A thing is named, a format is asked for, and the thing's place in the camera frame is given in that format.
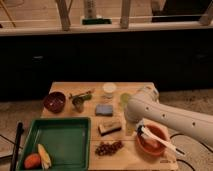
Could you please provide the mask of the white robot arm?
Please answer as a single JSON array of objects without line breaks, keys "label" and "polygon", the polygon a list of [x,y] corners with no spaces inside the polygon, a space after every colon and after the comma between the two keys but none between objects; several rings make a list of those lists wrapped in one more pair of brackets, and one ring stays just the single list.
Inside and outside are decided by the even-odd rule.
[{"label": "white robot arm", "polygon": [[143,118],[158,122],[213,147],[213,116],[161,104],[156,88],[142,87],[125,106],[125,119],[138,123]]}]

